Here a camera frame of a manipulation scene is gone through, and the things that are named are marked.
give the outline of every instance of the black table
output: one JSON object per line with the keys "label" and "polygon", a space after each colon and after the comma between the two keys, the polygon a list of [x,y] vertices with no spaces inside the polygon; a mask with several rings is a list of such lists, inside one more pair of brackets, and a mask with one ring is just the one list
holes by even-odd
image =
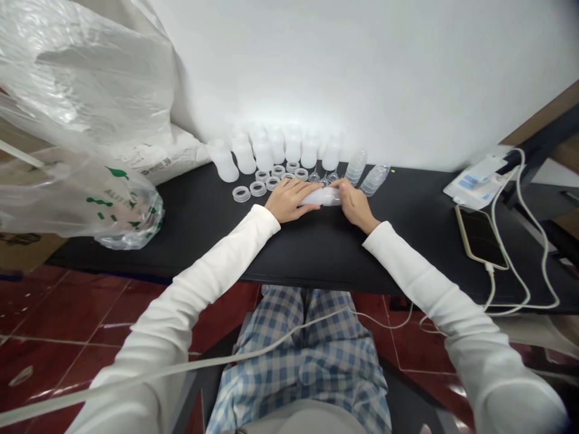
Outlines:
{"label": "black table", "polygon": [[[341,163],[339,172],[343,173]],[[435,267],[456,282],[477,303],[486,301],[490,282],[483,265],[469,259],[463,248],[454,203],[442,189],[455,174],[394,168],[370,198],[376,218],[395,230]],[[232,198],[235,186],[248,186],[252,175],[233,184],[222,182],[214,165],[200,167],[161,186],[166,215],[161,231],[137,251],[108,250],[91,238],[69,240],[50,264],[93,272],[175,276],[231,231],[254,204],[265,204],[269,193],[245,203]],[[507,251],[533,295],[533,304],[551,298],[540,272],[542,247],[502,204],[496,210]],[[339,207],[322,208],[283,225],[249,266],[243,280],[279,285],[339,289],[376,294],[401,294],[388,272],[361,244],[364,234],[345,219]],[[555,260],[548,272],[561,298],[549,312],[579,313],[577,281]],[[497,271],[499,303],[519,303],[524,290],[511,271]]]}

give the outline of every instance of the hand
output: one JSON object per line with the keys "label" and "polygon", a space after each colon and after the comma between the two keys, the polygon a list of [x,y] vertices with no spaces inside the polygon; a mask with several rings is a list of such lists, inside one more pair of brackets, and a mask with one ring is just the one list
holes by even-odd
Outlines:
{"label": "hand", "polygon": [[297,220],[305,213],[320,209],[319,205],[304,205],[301,208],[297,206],[305,196],[323,186],[323,184],[303,182],[297,178],[284,178],[277,185],[276,189],[271,192],[265,208],[269,210],[280,223]]}
{"label": "hand", "polygon": [[342,211],[350,223],[358,226],[366,235],[370,235],[380,224],[380,221],[372,215],[366,195],[360,190],[356,190],[345,178],[337,180],[330,187],[340,189]]}

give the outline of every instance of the person's right hand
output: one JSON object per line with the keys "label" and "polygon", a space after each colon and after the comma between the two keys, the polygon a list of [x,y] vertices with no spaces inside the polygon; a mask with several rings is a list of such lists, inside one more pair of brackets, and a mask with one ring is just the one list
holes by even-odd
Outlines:
{"label": "person's right hand", "polygon": [[358,226],[366,235],[370,235],[380,222],[372,215],[366,195],[356,190],[345,178],[337,180],[330,187],[340,189],[342,211],[350,223]]}

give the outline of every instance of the phone screen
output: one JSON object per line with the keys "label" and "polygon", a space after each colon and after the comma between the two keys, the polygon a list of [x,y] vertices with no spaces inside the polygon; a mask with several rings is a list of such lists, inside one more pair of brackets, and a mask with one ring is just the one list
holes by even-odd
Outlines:
{"label": "phone screen", "polygon": [[507,267],[488,214],[459,207],[464,231],[473,256],[495,265]]}

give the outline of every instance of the person's left hand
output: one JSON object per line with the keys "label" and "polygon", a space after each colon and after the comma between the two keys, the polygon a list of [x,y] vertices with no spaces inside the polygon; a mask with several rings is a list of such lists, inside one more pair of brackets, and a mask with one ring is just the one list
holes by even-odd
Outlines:
{"label": "person's left hand", "polygon": [[271,192],[265,208],[280,223],[297,220],[305,213],[320,209],[319,205],[304,205],[300,208],[297,206],[305,196],[323,186],[324,184],[308,183],[297,178],[284,178]]}

